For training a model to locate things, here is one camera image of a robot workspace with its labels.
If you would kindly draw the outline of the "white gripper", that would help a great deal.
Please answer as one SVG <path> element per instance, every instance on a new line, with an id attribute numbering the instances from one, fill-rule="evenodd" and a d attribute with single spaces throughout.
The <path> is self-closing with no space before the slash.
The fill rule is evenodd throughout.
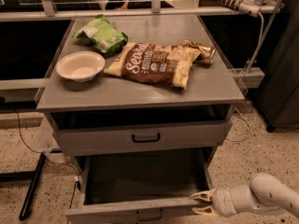
<path id="1" fill-rule="evenodd" d="M 258 200 L 249 185 L 199 191 L 192 194 L 191 198 L 213 202 L 214 207 L 209 205 L 192 208 L 195 214 L 206 217 L 216 217 L 218 213 L 224 217 L 231 217 L 243 212 L 255 212 L 259 208 Z"/>

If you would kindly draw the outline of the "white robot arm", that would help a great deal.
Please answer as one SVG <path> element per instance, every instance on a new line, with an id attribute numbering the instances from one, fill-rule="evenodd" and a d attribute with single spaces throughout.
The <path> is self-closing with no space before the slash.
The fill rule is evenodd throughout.
<path id="1" fill-rule="evenodd" d="M 276 177 L 258 173 L 246 185 L 200 191 L 191 196 L 209 203 L 193 207 L 198 215 L 232 217 L 240 213 L 274 216 L 289 212 L 299 217 L 299 194 Z"/>

